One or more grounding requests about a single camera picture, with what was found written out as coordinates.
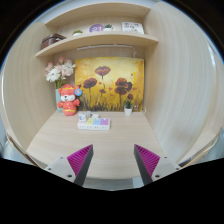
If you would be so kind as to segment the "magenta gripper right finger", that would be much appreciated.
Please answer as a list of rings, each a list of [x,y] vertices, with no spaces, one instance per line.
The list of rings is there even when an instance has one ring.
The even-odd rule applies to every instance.
[[[181,167],[166,156],[158,156],[152,151],[134,145],[134,156],[144,185],[177,172]]]

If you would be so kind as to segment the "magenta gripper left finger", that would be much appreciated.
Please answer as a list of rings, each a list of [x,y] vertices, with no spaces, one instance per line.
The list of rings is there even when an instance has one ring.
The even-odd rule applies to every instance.
[[[60,156],[49,164],[45,171],[82,186],[92,157],[93,145],[88,145],[69,156]]]

